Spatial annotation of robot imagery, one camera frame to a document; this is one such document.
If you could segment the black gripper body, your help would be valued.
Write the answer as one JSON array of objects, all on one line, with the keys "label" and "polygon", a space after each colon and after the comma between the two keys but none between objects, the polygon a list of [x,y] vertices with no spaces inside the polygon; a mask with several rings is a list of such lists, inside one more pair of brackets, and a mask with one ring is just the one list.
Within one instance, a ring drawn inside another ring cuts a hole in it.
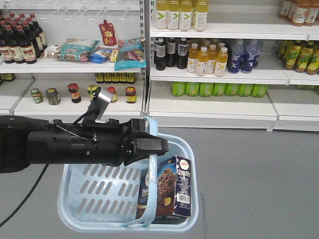
[{"label": "black gripper body", "polygon": [[82,126],[95,136],[92,144],[95,150],[95,163],[114,167],[124,163],[124,149],[131,140],[146,135],[132,133],[131,119],[124,123],[120,123],[117,119],[107,121],[84,119]]}]

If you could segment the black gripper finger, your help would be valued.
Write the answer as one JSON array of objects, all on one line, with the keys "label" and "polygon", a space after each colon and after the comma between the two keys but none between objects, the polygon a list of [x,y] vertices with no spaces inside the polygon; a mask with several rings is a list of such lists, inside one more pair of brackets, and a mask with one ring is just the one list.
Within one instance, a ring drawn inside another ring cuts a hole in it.
[{"label": "black gripper finger", "polygon": [[133,134],[146,134],[146,122],[144,119],[131,119],[131,129]]},{"label": "black gripper finger", "polygon": [[168,152],[168,141],[160,137],[138,137],[124,149],[124,165],[149,158],[150,155],[162,156]]}]

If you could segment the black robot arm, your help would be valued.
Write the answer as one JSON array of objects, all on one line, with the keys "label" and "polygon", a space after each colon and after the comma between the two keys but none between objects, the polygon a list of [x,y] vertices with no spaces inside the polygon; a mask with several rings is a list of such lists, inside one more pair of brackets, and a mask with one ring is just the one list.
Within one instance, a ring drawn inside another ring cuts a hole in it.
[{"label": "black robot arm", "polygon": [[119,123],[84,118],[63,123],[22,116],[0,118],[0,171],[19,172],[31,164],[127,166],[168,152],[166,139],[149,134],[143,119]]}]

